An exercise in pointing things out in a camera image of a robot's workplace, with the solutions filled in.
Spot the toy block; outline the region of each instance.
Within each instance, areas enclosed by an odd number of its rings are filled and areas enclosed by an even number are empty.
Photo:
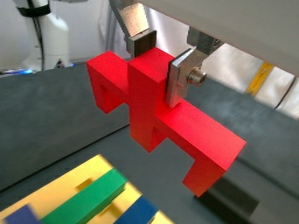
[[[41,224],[28,205],[16,210],[4,220],[7,224]]]
[[[183,180],[200,196],[228,170],[246,142],[187,101],[166,104],[168,64],[174,57],[154,48],[128,63],[112,52],[88,61],[99,108],[129,107],[131,136],[151,152],[168,137],[194,158]]]
[[[31,204],[31,208],[40,220],[111,169],[112,165],[108,163],[108,161],[100,155],[96,155],[84,164],[67,172],[47,186],[44,186],[24,199],[17,201],[4,211],[1,211],[0,224],[5,224],[4,218],[27,204]],[[141,193],[136,190],[132,184],[127,182],[125,190],[119,194],[104,211],[97,214],[88,223],[113,223],[140,196]],[[154,224],[155,223],[172,224],[172,221],[166,217],[163,212],[159,211],[154,219]]]
[[[125,210],[115,224],[147,224],[155,218],[158,210],[146,197],[140,197],[135,204]]]
[[[39,218],[43,218],[59,205],[61,205],[80,191],[79,186],[89,179],[96,180],[109,170],[112,165],[96,155],[84,164],[56,178],[48,185],[28,195],[4,211],[0,212],[1,220],[20,207],[31,204],[31,208]]]
[[[124,176],[112,169],[41,219],[41,223],[87,223],[124,191],[125,182]]]

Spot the white panel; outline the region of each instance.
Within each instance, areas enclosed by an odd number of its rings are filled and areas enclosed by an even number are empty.
[[[299,75],[298,0],[137,0]]]
[[[29,54],[24,19],[11,0],[1,1],[0,30],[0,70],[3,70],[19,67]]]
[[[51,10],[69,27],[69,59],[85,60],[103,52],[99,35],[101,4],[89,0],[84,3],[51,2]]]

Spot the yellow block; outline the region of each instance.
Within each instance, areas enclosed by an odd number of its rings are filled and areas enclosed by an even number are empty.
[[[17,201],[0,213],[0,224],[4,218],[20,209],[24,205],[31,205],[33,213],[41,219],[60,204],[63,204],[88,184],[92,183],[112,169],[112,165],[100,156],[95,156],[89,161],[55,179],[47,186]],[[141,193],[127,182],[125,190],[116,197],[107,209],[93,217],[88,223],[113,223],[121,213],[131,207]],[[172,223],[159,211],[154,224]]]

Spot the gray table surface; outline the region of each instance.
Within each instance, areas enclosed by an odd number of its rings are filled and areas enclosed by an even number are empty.
[[[247,140],[231,173],[244,176],[234,168],[242,162],[284,191],[287,197],[296,200],[298,121],[212,80],[207,80],[202,88],[191,89],[188,101]],[[182,184],[192,159],[170,140],[148,154],[131,139],[128,128],[103,138],[1,192],[0,210],[97,154],[124,173],[175,223],[222,223]],[[247,177],[243,178],[244,183],[250,184]]]

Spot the metal bracket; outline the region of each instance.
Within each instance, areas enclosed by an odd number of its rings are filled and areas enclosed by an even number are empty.
[[[155,47],[156,31],[150,29],[144,6],[135,0],[108,0],[125,34],[125,49],[135,58]]]
[[[200,86],[204,82],[207,74],[202,71],[202,62],[223,45],[216,38],[192,28],[187,43],[196,49],[188,49],[170,62],[166,102],[171,108],[187,96],[190,84]]]

